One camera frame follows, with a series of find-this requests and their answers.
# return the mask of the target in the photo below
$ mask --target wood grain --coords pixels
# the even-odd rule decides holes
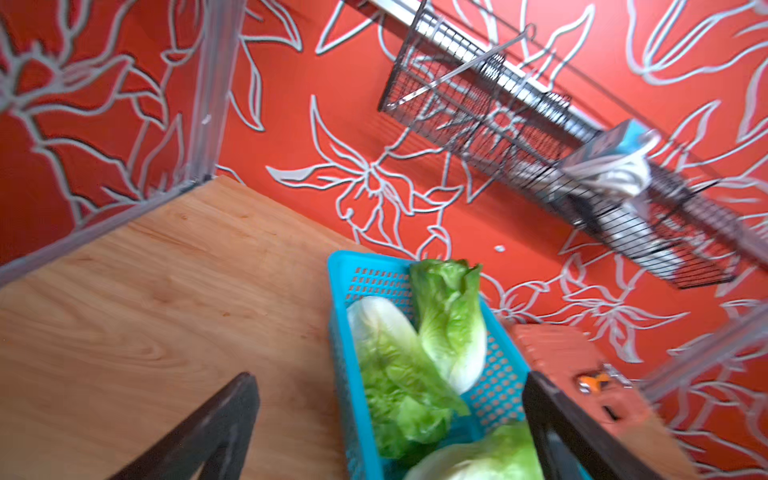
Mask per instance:
[[[218,178],[0,290],[0,478],[104,478],[238,372],[243,478],[345,478],[326,259],[350,240]]]

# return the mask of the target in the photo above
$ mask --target blue plastic basket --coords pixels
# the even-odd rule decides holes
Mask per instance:
[[[411,263],[383,255],[346,251],[335,252],[328,259],[333,295],[329,329],[336,370],[336,395],[341,409],[347,468],[352,480],[397,480],[405,472],[395,462],[379,457],[346,308],[364,296],[384,296],[413,322],[408,275]],[[481,308],[488,328],[485,371],[472,390],[462,396],[472,414],[454,418],[445,445],[474,442],[499,425],[525,418],[521,394],[530,369],[485,302]]]

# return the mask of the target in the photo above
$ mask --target wire rack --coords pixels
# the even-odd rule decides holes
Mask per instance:
[[[529,25],[483,48],[422,2],[379,110],[678,288],[731,281],[748,230],[733,211],[702,194],[717,180],[695,189],[652,164],[650,186],[628,202],[590,189],[561,169],[561,159],[601,130],[574,114],[571,97],[558,86],[536,88],[529,74],[510,68],[508,49],[523,38],[530,41],[534,30]],[[627,118],[636,113],[629,111]]]

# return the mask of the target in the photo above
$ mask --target green leafy vegetable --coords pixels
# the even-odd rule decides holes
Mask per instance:
[[[403,458],[436,443],[448,434],[454,412],[469,415],[394,303],[367,296],[347,309],[347,318],[382,457]]]
[[[454,391],[467,392],[482,375],[488,347],[480,311],[482,265],[423,260],[410,270],[424,350]]]
[[[450,445],[411,468],[405,480],[543,480],[527,422],[498,427],[479,442]]]

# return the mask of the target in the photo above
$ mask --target floral wall pattern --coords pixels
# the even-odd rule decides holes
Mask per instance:
[[[472,1],[513,25],[534,22],[538,42],[678,142],[655,161],[693,184],[707,180],[701,164],[715,167],[724,180],[710,196],[768,236],[765,2]],[[469,2],[433,3],[498,39]],[[674,290],[379,114],[405,33],[368,2],[249,0],[220,172],[380,253],[483,263],[500,318],[581,328],[634,379],[766,298],[756,268]],[[564,85],[599,121],[626,118],[548,51],[516,48],[520,67]],[[760,347],[740,353],[659,402],[707,478],[768,476],[765,359]]]
[[[0,265],[188,180],[204,0],[0,2]]]

